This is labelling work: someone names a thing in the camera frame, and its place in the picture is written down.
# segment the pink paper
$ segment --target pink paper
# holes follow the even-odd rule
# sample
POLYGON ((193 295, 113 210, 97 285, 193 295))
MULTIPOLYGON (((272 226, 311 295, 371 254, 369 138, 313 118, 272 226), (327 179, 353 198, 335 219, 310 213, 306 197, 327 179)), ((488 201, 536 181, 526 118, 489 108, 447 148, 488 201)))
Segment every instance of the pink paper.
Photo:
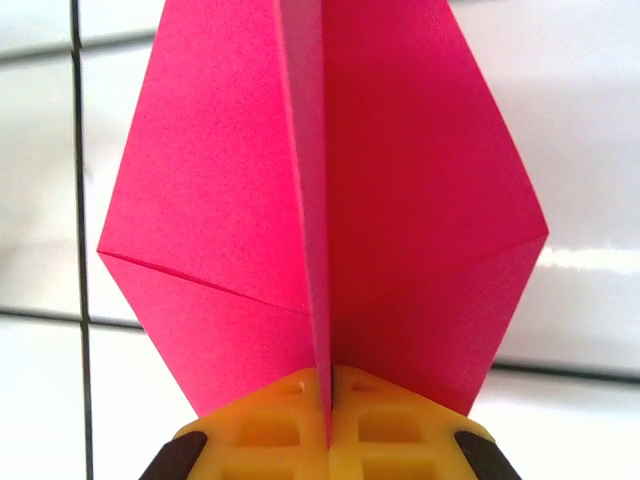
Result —
POLYGON ((198 415, 315 364, 306 315, 102 255, 198 415))
POLYGON ((547 229, 446 0, 168 0, 99 251, 199 414, 332 363, 466 413, 547 229))
POLYGON ((327 438, 331 424, 329 251, 320 0, 276 1, 293 176, 305 249, 314 350, 327 438))
POLYGON ((324 5, 333 360, 467 413, 544 218, 446 1, 324 5))

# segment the black plastic piece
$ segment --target black plastic piece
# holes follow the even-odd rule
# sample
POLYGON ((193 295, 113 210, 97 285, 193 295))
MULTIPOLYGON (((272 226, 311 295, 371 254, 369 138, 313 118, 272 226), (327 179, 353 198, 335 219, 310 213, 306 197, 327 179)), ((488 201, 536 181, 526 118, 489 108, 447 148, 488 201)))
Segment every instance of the black plastic piece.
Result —
POLYGON ((204 432, 190 432, 165 443, 140 480, 187 480, 206 444, 204 432))
POLYGON ((522 480, 495 443, 471 432, 454 437, 478 480, 522 480))

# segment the square hole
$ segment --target square hole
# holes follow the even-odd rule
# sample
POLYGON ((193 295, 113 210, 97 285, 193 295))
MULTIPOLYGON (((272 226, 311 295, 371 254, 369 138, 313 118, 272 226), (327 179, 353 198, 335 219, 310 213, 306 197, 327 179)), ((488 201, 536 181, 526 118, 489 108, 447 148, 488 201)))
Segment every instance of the square hole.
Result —
POLYGON ((243 465, 224 468, 221 480, 294 480, 294 477, 292 467, 243 465))
POLYGON ((252 415, 244 420, 238 447, 294 447, 300 445, 300 429, 282 414, 252 415))
POLYGON ((360 381, 360 380, 356 380, 351 384, 351 391, 352 392, 371 393, 371 392, 377 392, 378 389, 375 388, 375 387, 372 387, 368 383, 365 383, 365 382, 360 381))
POLYGON ((362 480, 433 480, 433 464, 424 458, 363 458, 362 480))
POLYGON ((421 442, 420 425, 411 411, 375 409, 358 419, 358 440, 377 443, 421 442))
POLYGON ((302 395, 304 393, 304 382, 294 382, 280 387, 283 395, 302 395))

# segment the grout line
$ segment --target grout line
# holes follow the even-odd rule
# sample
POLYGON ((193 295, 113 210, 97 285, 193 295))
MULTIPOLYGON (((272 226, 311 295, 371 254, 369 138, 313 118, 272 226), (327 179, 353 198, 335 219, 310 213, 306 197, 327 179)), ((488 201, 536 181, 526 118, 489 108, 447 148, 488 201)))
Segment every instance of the grout line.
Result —
MULTIPOLYGON (((23 321, 33 322, 51 322, 61 324, 80 324, 82 317, 66 313, 53 313, 43 310, 21 310, 11 307, 0 307, 0 319, 2 317, 16 317, 23 321)), ((113 318, 93 317, 89 322, 92 327, 112 328, 116 330, 131 330, 144 332, 142 326, 138 323, 132 323, 130 320, 119 320, 113 318)))
POLYGON ((91 351, 89 338, 89 296, 87 292, 87 238, 84 208, 84 144, 82 122, 82 61, 80 59, 80 6, 71 2, 71 40, 73 49, 73 107, 76 173, 76 221, 78 239, 78 276, 80 281, 80 332, 82 342, 82 387, 84 392, 84 435, 86 480, 93 480, 93 405, 91 402, 91 351))
POLYGON ((99 39, 86 40, 82 44, 83 52, 101 52, 104 50, 124 49, 137 47, 153 43, 156 37, 155 30, 146 30, 127 35, 102 37, 99 39))
POLYGON ((58 44, 3 53, 0 54, 0 66, 37 60, 66 58, 71 53, 71 50, 71 45, 58 44))
POLYGON ((511 372, 525 375, 542 375, 572 380, 616 383, 619 385, 640 385, 640 373, 622 373, 615 370, 590 369, 542 363, 527 363, 496 360, 491 366, 494 372, 511 372))
MULTIPOLYGON (((12 308, 0 308, 0 319, 3 317, 17 317, 24 321, 48 321, 65 324, 78 324, 79 316, 68 314, 56 314, 38 310, 19 310, 12 308)), ((144 333, 139 324, 127 320, 94 317, 91 319, 92 327, 101 327, 114 330, 135 331, 144 333)), ((544 363, 517 362, 511 360, 496 360, 491 367, 494 372, 521 373, 525 375, 541 375, 567 380, 587 380, 594 382, 608 382, 620 385, 640 385, 640 372, 637 374, 623 373, 616 370, 604 370, 595 368, 580 368, 569 365, 552 365, 544 363)))
MULTIPOLYGON (((155 30, 126 33, 117 36, 88 39, 78 48, 84 52, 115 53, 130 47, 150 45, 155 38, 155 30)), ((73 55, 73 44, 50 44, 38 48, 20 49, 15 52, 0 54, 0 67, 38 60, 56 60, 73 55)))
POLYGON ((0 308, 0 316, 2 317, 18 317, 24 320, 49 321, 58 323, 78 323, 81 318, 78 315, 70 315, 65 313, 51 313, 41 310, 21 310, 18 308, 2 307, 0 308))

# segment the folded paper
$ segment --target folded paper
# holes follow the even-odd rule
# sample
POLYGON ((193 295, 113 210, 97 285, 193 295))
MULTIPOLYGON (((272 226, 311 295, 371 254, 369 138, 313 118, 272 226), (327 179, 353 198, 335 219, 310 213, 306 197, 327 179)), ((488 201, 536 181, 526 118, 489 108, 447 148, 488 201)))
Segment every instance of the folded paper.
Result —
POLYGON ((167 0, 99 252, 197 413, 317 366, 467 413, 547 236, 446 0, 167 0))

